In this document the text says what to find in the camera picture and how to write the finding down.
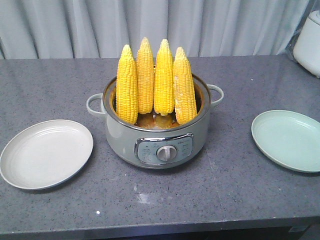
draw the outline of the countertop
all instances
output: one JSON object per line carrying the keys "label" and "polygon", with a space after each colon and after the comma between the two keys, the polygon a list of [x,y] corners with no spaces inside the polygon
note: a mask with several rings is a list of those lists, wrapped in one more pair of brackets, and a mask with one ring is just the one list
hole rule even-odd
{"label": "countertop", "polygon": [[0,149],[54,119],[86,126],[93,151],[68,181],[21,190],[0,178],[0,239],[99,239],[320,223],[320,174],[300,173],[257,148],[251,123],[268,110],[320,121],[320,80],[286,55],[190,57],[192,71],[223,89],[194,159],[151,170],[119,158],[86,100],[102,93],[118,60],[0,60]]}

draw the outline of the cooking pot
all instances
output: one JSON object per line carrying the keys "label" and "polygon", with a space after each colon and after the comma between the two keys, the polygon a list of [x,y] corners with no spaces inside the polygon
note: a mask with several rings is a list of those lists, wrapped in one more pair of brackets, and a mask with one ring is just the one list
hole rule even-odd
{"label": "cooking pot", "polygon": [[[92,95],[86,101],[88,112],[105,121],[106,139],[112,150],[126,162],[147,169],[166,169],[192,159],[204,146],[210,123],[210,112],[224,98],[216,85],[205,84],[193,76],[197,115],[190,122],[167,129],[144,128],[121,120],[115,112],[115,77],[103,93]],[[212,101],[210,90],[220,94]],[[100,101],[101,111],[91,108],[93,101]]]}

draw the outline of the white plate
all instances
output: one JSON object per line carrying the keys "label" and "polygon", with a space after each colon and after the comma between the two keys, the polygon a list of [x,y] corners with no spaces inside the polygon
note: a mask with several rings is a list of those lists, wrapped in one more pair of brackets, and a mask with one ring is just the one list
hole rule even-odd
{"label": "white plate", "polygon": [[0,173],[20,189],[50,188],[75,175],[87,162],[93,145],[90,131],[78,122],[44,121],[10,140],[0,156]]}
{"label": "white plate", "polygon": [[304,173],[320,172],[320,123],[297,112],[259,114],[251,132],[258,148],[275,163]]}

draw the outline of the curtain fold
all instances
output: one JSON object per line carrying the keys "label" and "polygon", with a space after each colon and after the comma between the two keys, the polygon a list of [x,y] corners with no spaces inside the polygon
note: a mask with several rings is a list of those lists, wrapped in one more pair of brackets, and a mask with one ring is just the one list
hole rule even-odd
{"label": "curtain fold", "polygon": [[148,37],[173,55],[285,52],[309,0],[0,0],[0,59],[134,56]]}

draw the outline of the white appliance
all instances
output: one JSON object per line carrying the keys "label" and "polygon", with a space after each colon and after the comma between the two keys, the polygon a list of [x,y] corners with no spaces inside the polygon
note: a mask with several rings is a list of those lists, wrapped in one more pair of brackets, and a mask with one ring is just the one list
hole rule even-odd
{"label": "white appliance", "polygon": [[320,11],[306,19],[293,48],[293,56],[305,69],[320,78]]}

